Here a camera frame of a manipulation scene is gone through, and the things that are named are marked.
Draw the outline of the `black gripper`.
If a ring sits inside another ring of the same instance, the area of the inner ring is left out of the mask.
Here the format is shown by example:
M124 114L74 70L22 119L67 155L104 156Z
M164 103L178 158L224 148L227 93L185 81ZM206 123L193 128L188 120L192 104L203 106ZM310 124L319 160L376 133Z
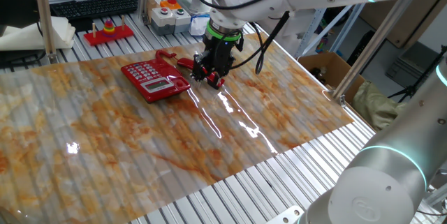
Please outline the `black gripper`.
M243 50L244 39L236 41L219 40L216 37L210 39L203 37L205 51L202 54L194 54L191 77L195 81L204 80L208 72L216 72L219 77L226 76L231 70L235 57L231 53L236 47L240 52Z

